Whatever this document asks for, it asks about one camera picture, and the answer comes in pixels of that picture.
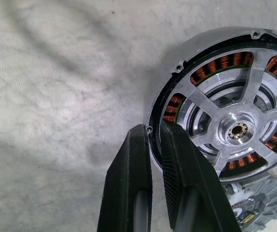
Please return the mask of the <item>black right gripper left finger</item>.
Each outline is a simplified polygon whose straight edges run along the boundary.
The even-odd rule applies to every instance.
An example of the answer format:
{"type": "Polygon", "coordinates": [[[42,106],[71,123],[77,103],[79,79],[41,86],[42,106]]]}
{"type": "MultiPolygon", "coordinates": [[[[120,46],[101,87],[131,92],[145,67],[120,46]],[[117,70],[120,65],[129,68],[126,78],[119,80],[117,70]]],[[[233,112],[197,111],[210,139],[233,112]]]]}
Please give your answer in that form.
{"type": "Polygon", "coordinates": [[[150,232],[152,172],[146,129],[130,129],[105,178],[97,232],[150,232]]]}

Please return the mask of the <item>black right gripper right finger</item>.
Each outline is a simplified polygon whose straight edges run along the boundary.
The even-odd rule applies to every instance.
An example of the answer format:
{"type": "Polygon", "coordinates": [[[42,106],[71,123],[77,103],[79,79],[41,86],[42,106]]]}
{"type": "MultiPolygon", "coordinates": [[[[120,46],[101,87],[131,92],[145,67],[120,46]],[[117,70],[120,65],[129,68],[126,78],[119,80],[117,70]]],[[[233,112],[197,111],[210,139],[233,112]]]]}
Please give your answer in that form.
{"type": "Polygon", "coordinates": [[[162,170],[173,232],[241,232],[218,176],[178,124],[160,126],[162,170]]]}

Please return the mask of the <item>motor housing with copper windings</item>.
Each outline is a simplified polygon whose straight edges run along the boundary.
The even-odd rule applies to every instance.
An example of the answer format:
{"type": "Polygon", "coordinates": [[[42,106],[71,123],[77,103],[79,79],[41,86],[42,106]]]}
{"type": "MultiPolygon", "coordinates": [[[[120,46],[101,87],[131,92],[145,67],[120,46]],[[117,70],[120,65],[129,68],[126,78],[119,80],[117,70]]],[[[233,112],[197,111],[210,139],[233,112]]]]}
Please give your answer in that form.
{"type": "MultiPolygon", "coordinates": [[[[166,99],[168,89],[172,87],[174,78],[188,65],[204,56],[217,51],[244,47],[264,47],[277,50],[277,31],[247,27],[224,27],[209,30],[181,44],[163,60],[159,74],[152,79],[149,85],[144,106],[144,124],[148,129],[152,159],[158,169],[162,169],[160,145],[160,126],[162,122],[159,122],[158,118],[163,108],[163,101],[166,99]]],[[[228,182],[260,177],[267,174],[269,170],[228,182]]]]}

